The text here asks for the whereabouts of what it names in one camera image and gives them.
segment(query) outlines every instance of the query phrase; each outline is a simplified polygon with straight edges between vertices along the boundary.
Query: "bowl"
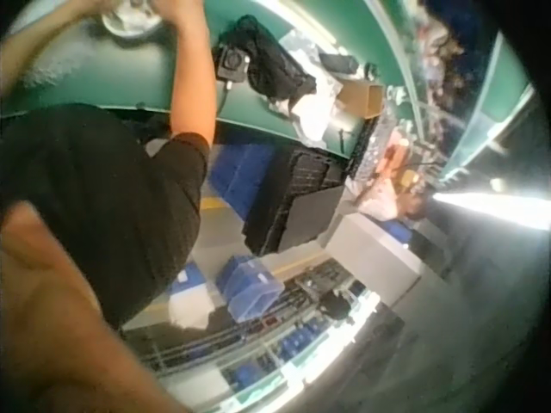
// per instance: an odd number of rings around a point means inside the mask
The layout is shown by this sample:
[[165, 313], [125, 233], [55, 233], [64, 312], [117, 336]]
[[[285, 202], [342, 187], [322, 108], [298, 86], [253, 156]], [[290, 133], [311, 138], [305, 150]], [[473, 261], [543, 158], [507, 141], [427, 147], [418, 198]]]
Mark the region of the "bowl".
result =
[[149, 0], [124, 0], [102, 15], [103, 26], [122, 39], [139, 39], [155, 31], [163, 22]]

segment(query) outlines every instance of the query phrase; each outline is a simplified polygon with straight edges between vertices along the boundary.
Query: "black shirt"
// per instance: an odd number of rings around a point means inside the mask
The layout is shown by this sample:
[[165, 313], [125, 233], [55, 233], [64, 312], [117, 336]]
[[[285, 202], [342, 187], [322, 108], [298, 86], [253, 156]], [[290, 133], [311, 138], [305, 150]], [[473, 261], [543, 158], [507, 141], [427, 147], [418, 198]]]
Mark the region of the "black shirt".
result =
[[0, 140], [0, 223], [28, 200], [119, 327], [184, 267], [199, 231], [206, 140], [190, 133], [148, 157], [113, 114], [86, 105], [40, 109]]

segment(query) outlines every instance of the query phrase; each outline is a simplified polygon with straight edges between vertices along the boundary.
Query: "black bag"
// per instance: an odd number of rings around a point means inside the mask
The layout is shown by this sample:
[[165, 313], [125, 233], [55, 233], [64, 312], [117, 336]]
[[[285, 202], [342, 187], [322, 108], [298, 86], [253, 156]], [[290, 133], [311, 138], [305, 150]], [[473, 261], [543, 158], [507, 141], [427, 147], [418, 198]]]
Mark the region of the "black bag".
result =
[[316, 92], [316, 79], [305, 73], [252, 15], [241, 17], [220, 36], [220, 43], [237, 47], [249, 55], [249, 83], [259, 94], [278, 101], [289, 99], [292, 107], [302, 96]]

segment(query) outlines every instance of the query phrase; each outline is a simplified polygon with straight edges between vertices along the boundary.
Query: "white shirt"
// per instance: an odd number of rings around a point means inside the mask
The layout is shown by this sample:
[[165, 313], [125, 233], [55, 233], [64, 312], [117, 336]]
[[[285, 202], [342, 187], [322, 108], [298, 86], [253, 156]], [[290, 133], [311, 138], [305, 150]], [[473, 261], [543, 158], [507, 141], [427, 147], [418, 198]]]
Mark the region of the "white shirt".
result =
[[[346, 187], [357, 198], [362, 192], [362, 186], [351, 179], [346, 180]], [[390, 179], [385, 179], [374, 185], [364, 201], [359, 205], [358, 211], [365, 213], [379, 221], [388, 221], [398, 217], [396, 205], [396, 191]]]

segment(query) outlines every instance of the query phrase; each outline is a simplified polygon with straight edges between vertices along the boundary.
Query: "yellow line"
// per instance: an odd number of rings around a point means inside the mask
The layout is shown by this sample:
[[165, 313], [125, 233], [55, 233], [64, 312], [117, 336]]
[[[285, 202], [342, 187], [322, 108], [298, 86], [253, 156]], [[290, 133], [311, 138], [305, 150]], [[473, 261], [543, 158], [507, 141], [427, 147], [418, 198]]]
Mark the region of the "yellow line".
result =
[[[316, 258], [321, 257], [325, 252], [318, 252], [317, 254], [312, 254], [311, 256], [308, 256], [307, 258], [303, 258], [302, 260], [292, 262], [288, 265], [284, 265], [282, 267], [276, 268], [274, 271], [272, 271], [273, 275], [278, 275], [283, 273], [284, 271], [289, 271], [292, 268], [296, 268], [302, 264], [306, 264], [307, 262], [313, 261]], [[166, 309], [167, 304], [166, 303], [160, 303], [160, 304], [150, 304], [148, 305], [143, 312], [154, 312], [154, 311], [161, 311]]]
[[221, 198], [217, 198], [215, 196], [201, 198], [202, 211], [206, 211], [207, 209], [221, 209], [221, 208], [228, 208], [228, 205]]
[[313, 261], [316, 258], [322, 256], [323, 254], [324, 254], [324, 252], [319, 252], [317, 254], [312, 254], [311, 256], [308, 256], [307, 258], [303, 258], [302, 260], [295, 261], [295, 262], [292, 262], [288, 265], [284, 265], [283, 267], [276, 268], [274, 271], [272, 271], [272, 274], [273, 275], [281, 274], [281, 273], [283, 273], [285, 271], [288, 271], [292, 268], [296, 268], [296, 267], [298, 267], [302, 264], [306, 264], [307, 262]]

